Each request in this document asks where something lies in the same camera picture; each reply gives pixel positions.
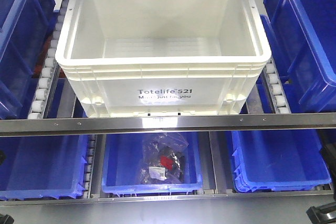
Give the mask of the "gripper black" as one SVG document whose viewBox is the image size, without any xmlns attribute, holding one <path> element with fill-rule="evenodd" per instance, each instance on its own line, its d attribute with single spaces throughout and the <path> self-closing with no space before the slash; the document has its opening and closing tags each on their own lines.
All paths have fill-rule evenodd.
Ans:
<svg viewBox="0 0 336 224">
<path fill-rule="evenodd" d="M 320 154 L 330 174 L 335 174 L 335 143 L 323 145 Z M 319 207 L 312 206 L 306 214 L 313 224 L 335 223 L 335 202 Z"/>
<path fill-rule="evenodd" d="M 4 160 L 6 159 L 5 153 L 0 150 L 0 164 L 3 164 Z M 0 214 L 0 224 L 13 224 L 14 219 L 10 215 L 3 215 Z"/>
</svg>

